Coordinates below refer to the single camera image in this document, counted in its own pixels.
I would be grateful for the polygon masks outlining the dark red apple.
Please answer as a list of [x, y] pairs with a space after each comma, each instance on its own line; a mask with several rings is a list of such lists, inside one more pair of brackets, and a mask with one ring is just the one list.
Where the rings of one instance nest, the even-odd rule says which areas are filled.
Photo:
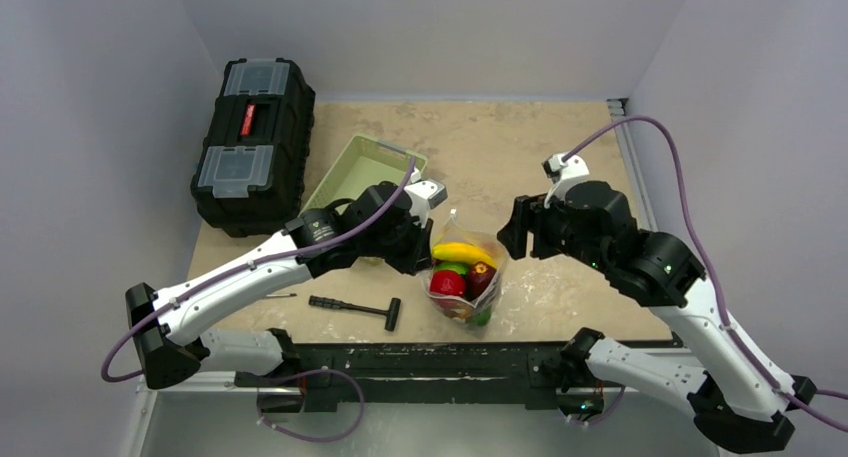
[[496, 276], [497, 270], [483, 261], [473, 264], [466, 274], [466, 299], [474, 301], [481, 297]]

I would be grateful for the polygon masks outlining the green watermelon toy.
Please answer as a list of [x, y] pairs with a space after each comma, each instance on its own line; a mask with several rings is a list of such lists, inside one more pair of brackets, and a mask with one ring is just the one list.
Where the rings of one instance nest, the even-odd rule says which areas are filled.
[[465, 276], [470, 267], [468, 264], [463, 262], [453, 262], [453, 261], [440, 261], [435, 267], [435, 272], [440, 271], [452, 271], [459, 275]]

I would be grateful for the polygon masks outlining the yellow banana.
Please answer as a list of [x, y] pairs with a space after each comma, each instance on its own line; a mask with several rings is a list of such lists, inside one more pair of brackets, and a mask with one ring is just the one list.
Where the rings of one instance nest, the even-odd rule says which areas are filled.
[[431, 250], [432, 257], [440, 261], [450, 261], [473, 266], [479, 262], [495, 268], [496, 260], [492, 254], [480, 246], [466, 242], [443, 242]]

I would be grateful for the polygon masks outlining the clear zip top bag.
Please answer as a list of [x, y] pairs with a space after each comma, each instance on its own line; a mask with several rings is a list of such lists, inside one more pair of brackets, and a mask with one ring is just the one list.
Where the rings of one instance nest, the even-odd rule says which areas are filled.
[[431, 266], [421, 277], [430, 303], [467, 328], [487, 326], [502, 295], [509, 262], [505, 247], [494, 234], [464, 225], [453, 209], [430, 253]]

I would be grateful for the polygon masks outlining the red tomato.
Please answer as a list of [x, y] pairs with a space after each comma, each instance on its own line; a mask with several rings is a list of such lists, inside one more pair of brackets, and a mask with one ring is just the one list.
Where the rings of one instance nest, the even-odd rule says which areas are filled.
[[451, 297], [464, 297], [467, 283], [460, 273], [453, 270], [439, 270], [432, 274], [429, 291], [433, 294]]

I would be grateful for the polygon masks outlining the pale green perforated basket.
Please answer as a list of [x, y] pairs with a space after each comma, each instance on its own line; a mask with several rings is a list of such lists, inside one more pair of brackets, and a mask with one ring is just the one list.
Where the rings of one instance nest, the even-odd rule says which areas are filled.
[[[426, 163], [425, 157], [409, 149], [365, 135], [352, 137], [302, 211], [307, 244], [334, 243], [300, 256], [298, 261], [315, 274], [351, 267], [361, 257], [348, 240], [381, 217], [406, 185], [426, 180], [421, 177]], [[364, 223], [344, 232], [341, 212], [367, 187], [383, 181], [396, 184], [398, 190]]]

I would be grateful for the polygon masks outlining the green bell pepper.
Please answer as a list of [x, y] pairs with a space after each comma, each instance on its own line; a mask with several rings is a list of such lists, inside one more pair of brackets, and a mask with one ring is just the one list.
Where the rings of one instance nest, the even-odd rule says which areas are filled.
[[475, 327], [484, 327], [486, 326], [492, 316], [492, 308], [486, 307], [482, 309], [478, 309], [475, 313], [473, 313], [467, 320], [466, 323]]

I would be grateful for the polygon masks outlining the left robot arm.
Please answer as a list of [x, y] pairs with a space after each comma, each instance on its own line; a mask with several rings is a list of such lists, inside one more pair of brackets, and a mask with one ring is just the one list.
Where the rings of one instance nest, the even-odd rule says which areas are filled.
[[298, 355], [282, 329], [230, 331], [217, 323], [286, 287], [377, 258], [401, 274], [431, 263], [431, 210], [446, 187], [422, 180], [405, 187], [381, 182], [355, 199], [307, 209], [246, 254], [198, 278], [125, 293], [131, 340], [149, 388], [177, 385], [199, 372], [236, 371], [292, 382]]

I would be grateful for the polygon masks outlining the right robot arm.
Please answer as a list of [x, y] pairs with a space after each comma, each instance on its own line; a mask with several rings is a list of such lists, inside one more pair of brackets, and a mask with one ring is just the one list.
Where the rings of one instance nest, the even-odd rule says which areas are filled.
[[812, 400], [814, 383], [781, 370], [722, 315], [704, 264], [679, 238], [640, 228], [623, 193], [587, 181], [562, 197], [519, 196], [497, 237], [513, 259], [564, 255], [600, 272], [697, 359], [677, 364], [583, 328], [560, 353], [565, 387], [595, 378], [636, 389], [679, 409], [736, 454], [787, 447], [795, 431], [788, 414]]

